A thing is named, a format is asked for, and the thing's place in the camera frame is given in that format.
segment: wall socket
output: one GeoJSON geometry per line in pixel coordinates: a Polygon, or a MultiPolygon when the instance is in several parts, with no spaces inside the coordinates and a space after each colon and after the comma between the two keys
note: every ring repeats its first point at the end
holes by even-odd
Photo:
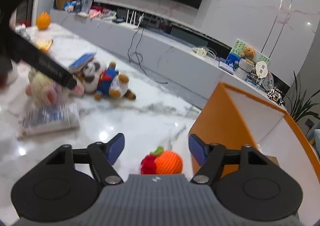
{"type": "Polygon", "coordinates": [[[307,119],[307,121],[305,122],[305,124],[307,125],[308,128],[312,128],[314,126],[314,123],[311,121],[311,119],[307,119]]]}

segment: white marble tabletop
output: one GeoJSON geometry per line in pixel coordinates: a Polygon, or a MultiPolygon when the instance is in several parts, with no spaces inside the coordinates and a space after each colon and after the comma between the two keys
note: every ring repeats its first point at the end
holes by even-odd
{"type": "MultiPolygon", "coordinates": [[[[91,95],[70,97],[69,100],[78,105],[80,129],[17,139],[19,117],[31,101],[25,95],[29,66],[18,64],[18,79],[0,91],[0,219],[5,224],[10,225],[18,219],[10,201],[13,184],[62,144],[85,148],[92,142],[108,142],[117,133],[123,133],[124,151],[114,168],[124,180],[130,173],[139,173],[141,160],[159,145],[180,154],[184,163],[183,173],[188,179],[192,177],[188,132],[199,115],[197,108],[172,94],[165,85],[157,84],[112,54],[57,24],[51,24],[46,31],[31,27],[27,32],[32,40],[53,39],[50,55],[64,66],[87,52],[96,52],[96,58],[107,65],[115,61],[117,69],[129,76],[129,87],[137,99],[105,98],[97,102],[91,95]]],[[[87,165],[76,165],[76,168],[90,174],[87,165]]]]}

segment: plastic packet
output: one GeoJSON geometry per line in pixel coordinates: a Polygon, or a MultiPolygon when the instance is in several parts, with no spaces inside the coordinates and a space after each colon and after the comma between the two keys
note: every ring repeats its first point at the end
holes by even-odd
{"type": "Polygon", "coordinates": [[[19,135],[32,136],[80,126],[76,103],[43,106],[29,110],[19,121],[19,135]]]}

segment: orange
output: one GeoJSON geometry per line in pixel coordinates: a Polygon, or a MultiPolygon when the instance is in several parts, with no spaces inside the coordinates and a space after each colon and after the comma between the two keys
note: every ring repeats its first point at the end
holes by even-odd
{"type": "Polygon", "coordinates": [[[182,159],[172,151],[164,151],[157,159],[156,174],[175,174],[182,172],[182,159]]]}
{"type": "Polygon", "coordinates": [[[42,12],[36,21],[36,25],[39,30],[45,30],[49,27],[51,23],[51,18],[47,12],[42,12]]]}

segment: open cardboard box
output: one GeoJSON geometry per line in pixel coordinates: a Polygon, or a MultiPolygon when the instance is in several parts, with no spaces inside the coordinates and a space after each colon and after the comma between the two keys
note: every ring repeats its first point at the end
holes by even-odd
{"type": "MultiPolygon", "coordinates": [[[[303,201],[298,214],[305,226],[320,218],[320,163],[300,128],[287,111],[229,84],[220,82],[189,131],[205,143],[228,149],[250,144],[279,166],[301,186],[303,201]]],[[[193,158],[193,170],[198,164],[193,158]]],[[[238,169],[225,166],[223,175],[238,169]]]]}

